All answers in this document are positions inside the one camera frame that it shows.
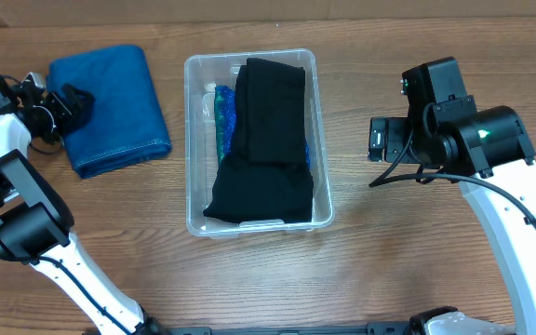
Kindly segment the blue denim jeans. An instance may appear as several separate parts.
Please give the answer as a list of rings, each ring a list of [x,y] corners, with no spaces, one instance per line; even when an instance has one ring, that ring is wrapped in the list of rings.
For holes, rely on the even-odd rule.
[[[168,128],[143,50],[119,45],[57,59],[47,87],[69,84],[94,97],[88,120],[63,137],[82,179],[167,156]]]

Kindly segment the blue sequin glitter garment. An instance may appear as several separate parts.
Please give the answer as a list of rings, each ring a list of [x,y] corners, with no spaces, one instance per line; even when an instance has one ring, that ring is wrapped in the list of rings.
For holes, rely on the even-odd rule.
[[[223,160],[228,154],[235,154],[232,149],[232,139],[235,133],[235,88],[226,86],[217,87],[217,97],[215,98],[216,127],[217,127],[217,154],[218,159]],[[306,162],[308,164],[309,149],[306,141]]]

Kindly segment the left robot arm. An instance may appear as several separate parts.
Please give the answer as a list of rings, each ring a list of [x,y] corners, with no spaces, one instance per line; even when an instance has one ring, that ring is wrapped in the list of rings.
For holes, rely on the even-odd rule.
[[[0,74],[0,260],[48,277],[90,318],[99,334],[165,334],[90,258],[62,198],[27,159],[32,141],[61,142],[89,118],[93,96],[69,84],[47,89],[40,74]]]

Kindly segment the black cloth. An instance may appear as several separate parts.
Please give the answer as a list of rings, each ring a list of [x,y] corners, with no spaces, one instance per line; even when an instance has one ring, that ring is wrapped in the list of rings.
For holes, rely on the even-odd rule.
[[[253,163],[228,154],[218,169],[212,200],[203,214],[241,223],[312,219],[314,182],[306,164]]]
[[[235,84],[232,151],[253,163],[304,164],[302,67],[249,58]]]

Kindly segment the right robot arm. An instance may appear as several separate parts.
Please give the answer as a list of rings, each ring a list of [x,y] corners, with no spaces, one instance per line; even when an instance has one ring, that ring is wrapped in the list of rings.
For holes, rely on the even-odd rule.
[[[402,74],[405,117],[370,121],[368,160],[389,167],[372,187],[414,180],[459,186],[478,218],[507,288],[512,326],[451,306],[414,315],[408,334],[536,334],[536,151],[516,111],[476,108],[453,57]]]

